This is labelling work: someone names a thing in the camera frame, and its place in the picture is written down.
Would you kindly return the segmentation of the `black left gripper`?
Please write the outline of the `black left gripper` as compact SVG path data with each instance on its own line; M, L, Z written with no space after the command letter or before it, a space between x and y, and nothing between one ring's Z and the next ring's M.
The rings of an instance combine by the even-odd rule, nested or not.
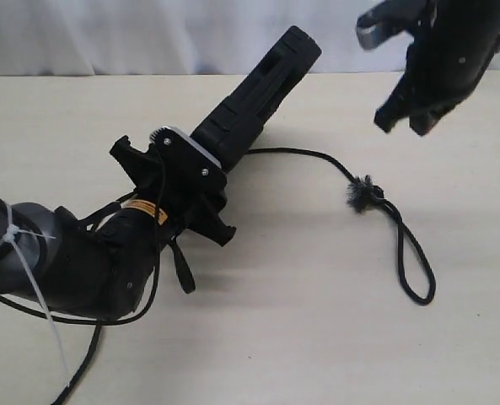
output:
M236 228L220 218L227 203L227 173L193 147L182 142L165 147L148 141L148 148L141 151L124 135L115 141L110 155L137 194L159 205L170 229L177 233L191 230L220 246L233 239Z

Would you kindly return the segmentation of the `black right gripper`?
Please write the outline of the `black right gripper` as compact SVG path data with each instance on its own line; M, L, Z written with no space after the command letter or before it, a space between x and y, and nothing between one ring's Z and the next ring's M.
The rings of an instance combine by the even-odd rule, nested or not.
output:
M402 1L412 37L399 82L374 115L390 132L407 119L419 136L465 101L500 52L500 1Z

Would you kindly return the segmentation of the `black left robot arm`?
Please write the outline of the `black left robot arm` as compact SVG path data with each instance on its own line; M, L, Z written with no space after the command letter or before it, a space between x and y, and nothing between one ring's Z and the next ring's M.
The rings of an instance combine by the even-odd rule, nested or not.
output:
M0 198L0 298L37 303L59 322L118 324L139 306L145 285L170 249L182 289L195 281L178 239L191 230L219 244L234 236L220 211L228 173L247 144L225 131L173 127L151 134L145 150L119 138L110 155L133 189L79 219L64 207Z

